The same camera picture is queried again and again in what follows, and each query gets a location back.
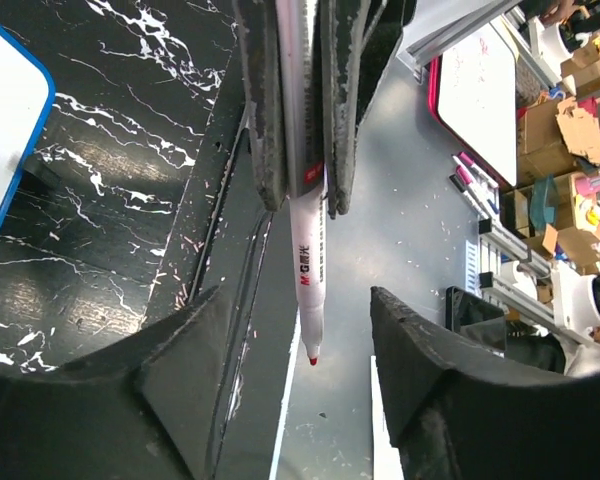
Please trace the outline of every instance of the white marker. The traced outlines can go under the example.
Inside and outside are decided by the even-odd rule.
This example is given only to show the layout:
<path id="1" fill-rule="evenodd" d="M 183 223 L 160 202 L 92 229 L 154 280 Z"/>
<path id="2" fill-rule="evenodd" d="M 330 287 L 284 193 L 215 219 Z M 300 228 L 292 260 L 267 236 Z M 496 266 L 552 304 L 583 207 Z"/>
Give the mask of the white marker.
<path id="1" fill-rule="evenodd" d="M 484 209 L 485 212 L 489 213 L 489 216 L 494 220 L 499 220 L 500 216 L 493 209 L 489 200 L 487 199 L 484 190 L 480 187 L 480 184 L 476 181 L 476 179 L 469 173 L 467 167 L 464 165 L 460 165 L 456 168 L 456 174 L 460 179 L 465 183 L 467 189 L 473 194 L 473 197 L 476 199 L 478 204 Z"/>
<path id="2" fill-rule="evenodd" d="M 323 185 L 289 200 L 291 240 L 302 342 L 311 365 L 318 362 L 324 330 L 325 208 Z"/>
<path id="3" fill-rule="evenodd" d="M 467 192 L 466 185 L 462 182 L 462 180 L 460 180 L 458 175 L 450 175 L 449 180 L 451 180 L 451 183 L 453 183 L 453 185 L 460 192 L 460 194 L 467 200 L 469 205 L 471 205 L 471 208 L 473 208 L 475 210 L 475 212 L 478 215 L 480 215 L 480 218 L 483 218 L 483 219 L 489 218 L 489 215 L 487 214 L 487 212 L 485 212 L 484 209 L 478 204 L 478 202 L 476 202 L 473 199 L 473 197 L 471 195 L 469 195 L 469 193 Z"/>
<path id="4" fill-rule="evenodd" d="M 324 330 L 325 208 L 322 125 L 313 91 L 317 0 L 276 0 L 289 207 L 302 341 L 318 362 Z"/>

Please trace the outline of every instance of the black plastic part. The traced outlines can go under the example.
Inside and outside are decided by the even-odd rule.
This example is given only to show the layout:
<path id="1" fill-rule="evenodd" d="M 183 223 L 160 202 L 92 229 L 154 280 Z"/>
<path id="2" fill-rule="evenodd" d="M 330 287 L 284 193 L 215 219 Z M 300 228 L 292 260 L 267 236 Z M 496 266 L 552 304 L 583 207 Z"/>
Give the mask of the black plastic part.
<path id="1" fill-rule="evenodd" d="M 600 479 L 600 373 L 521 365 L 371 289 L 391 444 L 405 478 Z"/>
<path id="2" fill-rule="evenodd" d="M 62 180 L 60 175 L 47 167 L 42 160 L 34 156 L 27 157 L 22 168 L 25 172 L 33 175 L 46 187 L 51 189 L 58 188 Z"/>
<path id="3" fill-rule="evenodd" d="M 277 212 L 288 190 L 275 2 L 233 0 L 258 193 Z M 324 159 L 329 215 L 349 210 L 357 128 L 415 0 L 320 3 Z"/>
<path id="4" fill-rule="evenodd" d="M 478 222 L 478 235 L 484 235 L 485 233 L 491 233 L 493 229 L 492 220 L 490 218 L 485 218 L 484 220 L 480 220 Z"/>
<path id="5" fill-rule="evenodd" d="M 491 288 L 493 287 L 493 272 L 484 272 L 479 276 L 480 288 Z"/>
<path id="6" fill-rule="evenodd" d="M 447 288 L 445 295 L 447 330 L 462 335 L 488 349 L 504 353 L 507 325 L 504 311 L 459 287 Z"/>
<path id="7" fill-rule="evenodd" d="M 56 371 L 0 376 L 0 480 L 209 478 L 230 313 L 212 289 Z"/>

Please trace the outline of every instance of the brown cardboard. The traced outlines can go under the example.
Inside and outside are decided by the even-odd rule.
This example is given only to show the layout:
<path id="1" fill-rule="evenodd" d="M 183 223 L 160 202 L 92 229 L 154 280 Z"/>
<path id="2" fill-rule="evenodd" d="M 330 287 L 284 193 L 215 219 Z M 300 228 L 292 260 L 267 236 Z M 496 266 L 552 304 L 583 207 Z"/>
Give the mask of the brown cardboard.
<path id="1" fill-rule="evenodd" d="M 553 301 L 553 288 L 548 285 L 538 285 L 538 301 L 543 305 L 548 305 Z"/>
<path id="2" fill-rule="evenodd" d="M 573 57 L 571 59 L 576 65 L 582 68 L 600 60 L 600 53 L 598 52 L 598 48 L 594 45 L 594 43 L 589 42 L 584 47 L 581 47 L 573 52 Z"/>
<path id="3" fill-rule="evenodd" d="M 593 95 L 600 90 L 600 78 L 596 78 L 591 82 L 577 87 L 577 95 L 579 99 Z"/>
<path id="4" fill-rule="evenodd" d="M 600 165 L 600 122 L 571 97 L 558 104 L 558 127 L 567 150 Z"/>
<path id="5" fill-rule="evenodd" d="M 558 243 L 558 231 L 551 225 L 547 225 L 547 229 L 541 235 L 525 238 L 523 240 L 531 250 L 541 255 L 543 258 L 553 258 Z"/>
<path id="6" fill-rule="evenodd" d="M 600 59 L 573 73 L 576 89 L 600 78 Z"/>
<path id="7" fill-rule="evenodd" d="M 576 86 L 578 85 L 578 81 L 582 82 L 582 79 L 587 77 L 587 74 L 583 74 L 583 72 L 585 72 L 587 69 L 589 69 L 590 72 L 593 72 L 594 70 L 600 68 L 600 55 L 595 47 L 594 53 L 586 53 L 585 55 L 576 56 L 581 50 L 583 49 L 576 50 L 572 58 L 569 58 L 560 64 L 560 73 L 562 74 L 562 78 L 573 75 Z"/>
<path id="8" fill-rule="evenodd" d="M 578 268 L 576 270 L 580 275 L 597 275 L 600 273 L 600 264 L 593 263 L 591 265 L 585 265 L 584 267 Z"/>
<path id="9" fill-rule="evenodd" d="M 520 191 L 513 191 L 513 210 L 515 224 L 514 228 L 521 235 L 528 237 L 531 235 L 529 226 L 529 201 Z"/>
<path id="10" fill-rule="evenodd" d="M 560 248 L 579 268 L 586 268 L 598 262 L 598 254 L 591 246 L 600 242 L 600 228 L 591 229 L 578 208 L 578 202 L 582 199 L 575 188 L 578 177 L 584 177 L 584 174 L 569 175 L 570 198 L 566 205 L 558 209 L 556 227 Z"/>
<path id="11" fill-rule="evenodd" d="M 518 187 L 532 185 L 549 175 L 573 172 L 576 163 L 567 150 L 556 121 L 558 100 L 532 108 L 518 124 Z"/>
<path id="12" fill-rule="evenodd" d="M 519 322 L 520 321 L 520 313 L 513 308 L 509 308 L 509 311 L 504 316 L 504 319 L 507 322 Z"/>

